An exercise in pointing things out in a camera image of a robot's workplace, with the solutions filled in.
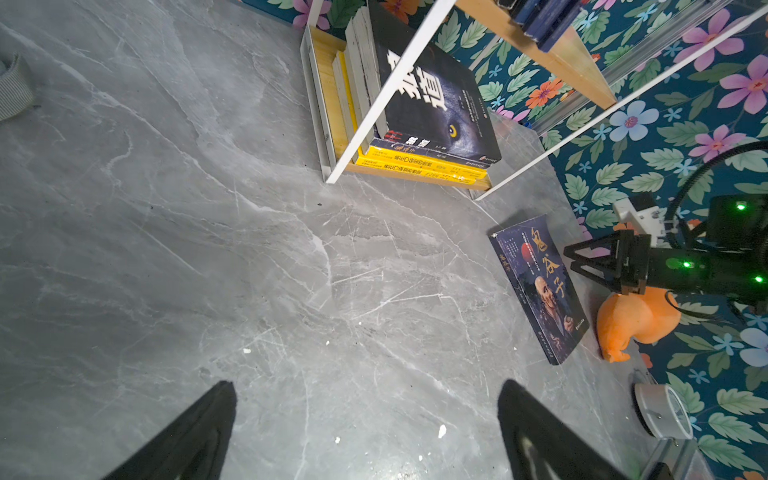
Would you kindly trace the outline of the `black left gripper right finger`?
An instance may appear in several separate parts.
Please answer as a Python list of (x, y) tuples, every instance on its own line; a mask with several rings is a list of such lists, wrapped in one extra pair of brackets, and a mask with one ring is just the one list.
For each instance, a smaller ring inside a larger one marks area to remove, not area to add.
[(504, 382), (497, 408), (514, 479), (625, 477), (517, 381)]

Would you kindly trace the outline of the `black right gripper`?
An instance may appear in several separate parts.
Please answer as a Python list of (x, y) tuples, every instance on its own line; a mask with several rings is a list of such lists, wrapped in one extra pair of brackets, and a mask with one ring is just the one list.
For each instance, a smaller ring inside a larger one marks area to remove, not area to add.
[[(644, 294), (651, 253), (651, 236), (636, 235), (632, 230), (593, 238), (568, 245), (563, 254), (570, 260), (570, 270), (610, 291)], [(615, 264), (616, 275), (606, 278), (587, 269), (586, 264)]]

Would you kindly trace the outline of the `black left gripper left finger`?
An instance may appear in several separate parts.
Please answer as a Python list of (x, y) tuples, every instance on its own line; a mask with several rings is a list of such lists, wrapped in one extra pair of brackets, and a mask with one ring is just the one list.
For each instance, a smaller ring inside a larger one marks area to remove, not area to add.
[(109, 479), (218, 479), (236, 417), (234, 384), (220, 381)]

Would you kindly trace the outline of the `blue book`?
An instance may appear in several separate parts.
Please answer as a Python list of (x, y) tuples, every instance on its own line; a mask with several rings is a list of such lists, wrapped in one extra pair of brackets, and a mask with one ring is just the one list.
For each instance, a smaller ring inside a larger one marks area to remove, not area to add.
[(542, 52), (549, 52), (587, 5), (578, 0), (515, 1), (509, 9), (512, 22), (520, 27)]

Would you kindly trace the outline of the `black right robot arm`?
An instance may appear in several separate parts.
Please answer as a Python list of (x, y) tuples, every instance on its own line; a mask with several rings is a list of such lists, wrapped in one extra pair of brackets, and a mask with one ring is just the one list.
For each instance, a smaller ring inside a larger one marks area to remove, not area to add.
[(766, 313), (766, 194), (717, 196), (695, 227), (678, 212), (715, 167), (766, 148), (754, 141), (716, 156), (688, 177), (666, 210), (648, 193), (616, 202), (614, 212), (627, 229), (566, 246), (572, 270), (617, 294), (658, 288), (666, 301), (675, 294), (719, 295), (732, 311), (743, 304)]

